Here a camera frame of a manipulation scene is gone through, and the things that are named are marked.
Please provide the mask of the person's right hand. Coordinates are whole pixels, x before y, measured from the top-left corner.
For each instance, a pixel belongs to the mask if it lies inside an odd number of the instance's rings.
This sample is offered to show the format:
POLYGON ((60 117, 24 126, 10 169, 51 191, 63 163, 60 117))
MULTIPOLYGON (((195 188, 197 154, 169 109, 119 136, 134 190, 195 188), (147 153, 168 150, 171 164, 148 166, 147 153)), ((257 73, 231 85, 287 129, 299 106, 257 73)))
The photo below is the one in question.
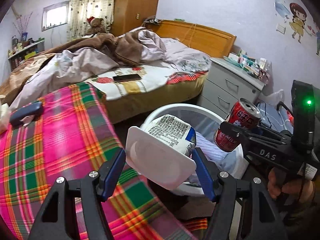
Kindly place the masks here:
POLYGON ((314 182, 310 180, 303 181, 302 179, 296 179, 279 187, 277 186, 276 174, 274 169, 272 169, 268 175, 267 189, 273 199, 276 199, 281 193, 284 193, 295 197, 297 196, 299 202, 304 203, 313 198, 315 185, 314 182))

